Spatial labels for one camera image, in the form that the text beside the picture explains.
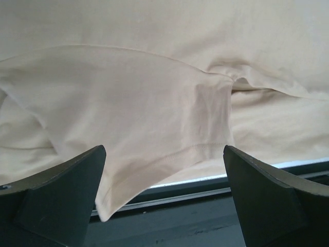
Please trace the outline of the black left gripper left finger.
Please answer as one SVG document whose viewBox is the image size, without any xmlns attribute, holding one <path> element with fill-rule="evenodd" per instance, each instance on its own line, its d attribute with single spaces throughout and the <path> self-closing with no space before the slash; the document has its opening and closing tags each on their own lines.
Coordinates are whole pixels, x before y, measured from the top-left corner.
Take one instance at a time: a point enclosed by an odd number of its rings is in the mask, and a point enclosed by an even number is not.
<svg viewBox="0 0 329 247">
<path fill-rule="evenodd" d="M 99 145 L 1 185 L 1 246 L 82 246 L 105 159 Z"/>
</svg>

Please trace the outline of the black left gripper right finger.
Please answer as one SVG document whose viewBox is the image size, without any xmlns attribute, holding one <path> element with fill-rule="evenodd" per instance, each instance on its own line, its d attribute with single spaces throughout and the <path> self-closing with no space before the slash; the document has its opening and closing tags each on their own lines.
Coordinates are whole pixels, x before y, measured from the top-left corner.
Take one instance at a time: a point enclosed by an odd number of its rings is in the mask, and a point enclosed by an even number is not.
<svg viewBox="0 0 329 247">
<path fill-rule="evenodd" d="M 328 246 L 328 186 L 226 146 L 226 173 L 246 246 Z"/>
</svg>

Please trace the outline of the beige t shirt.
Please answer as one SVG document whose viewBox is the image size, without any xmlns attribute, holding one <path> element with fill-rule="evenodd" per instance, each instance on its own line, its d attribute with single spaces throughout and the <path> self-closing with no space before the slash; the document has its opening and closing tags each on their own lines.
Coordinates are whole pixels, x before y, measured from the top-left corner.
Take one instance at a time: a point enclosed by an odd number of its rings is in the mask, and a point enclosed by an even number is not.
<svg viewBox="0 0 329 247">
<path fill-rule="evenodd" d="M 102 221 L 149 187 L 328 157 L 328 1 L 1 1 L 1 183 L 103 145 Z"/>
</svg>

